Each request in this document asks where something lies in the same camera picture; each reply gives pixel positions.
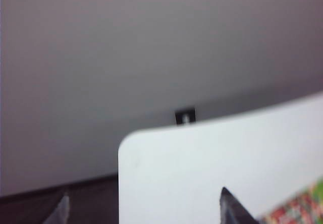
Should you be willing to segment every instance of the gray wall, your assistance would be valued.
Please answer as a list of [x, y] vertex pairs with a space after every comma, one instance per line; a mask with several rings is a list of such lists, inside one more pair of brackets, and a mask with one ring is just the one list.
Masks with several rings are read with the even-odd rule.
[[[122, 138], [172, 124], [179, 107], [204, 119], [315, 78], [310, 92], [323, 72], [322, 5], [2, 0], [2, 193], [114, 173]], [[225, 107], [239, 95], [241, 108]]]

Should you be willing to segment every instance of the dark floor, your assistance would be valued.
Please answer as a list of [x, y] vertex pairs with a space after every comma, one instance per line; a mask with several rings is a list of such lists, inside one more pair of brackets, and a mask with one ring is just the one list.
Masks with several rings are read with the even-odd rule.
[[118, 175], [0, 198], [0, 223], [42, 223], [66, 191], [68, 224], [118, 223]]

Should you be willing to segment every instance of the black pointed tip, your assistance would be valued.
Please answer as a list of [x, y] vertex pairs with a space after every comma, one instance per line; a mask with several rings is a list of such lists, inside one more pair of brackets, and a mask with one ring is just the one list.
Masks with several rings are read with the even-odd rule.
[[226, 187], [223, 187], [221, 191], [221, 195], [231, 195], [231, 193]]

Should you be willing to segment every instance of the colorful patterned paper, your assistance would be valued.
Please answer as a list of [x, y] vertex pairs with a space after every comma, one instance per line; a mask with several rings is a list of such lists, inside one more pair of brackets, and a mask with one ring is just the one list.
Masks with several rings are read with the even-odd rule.
[[264, 216], [261, 224], [323, 224], [323, 179]]

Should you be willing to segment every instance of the small black object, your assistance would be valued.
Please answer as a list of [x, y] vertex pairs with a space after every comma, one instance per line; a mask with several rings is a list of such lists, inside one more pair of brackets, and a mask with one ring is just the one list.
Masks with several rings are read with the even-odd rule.
[[196, 121], [195, 108], [190, 107], [186, 109], [177, 110], [175, 112], [175, 118], [176, 118], [177, 125], [195, 122]]
[[221, 192], [220, 209], [221, 224], [259, 224], [225, 187]]

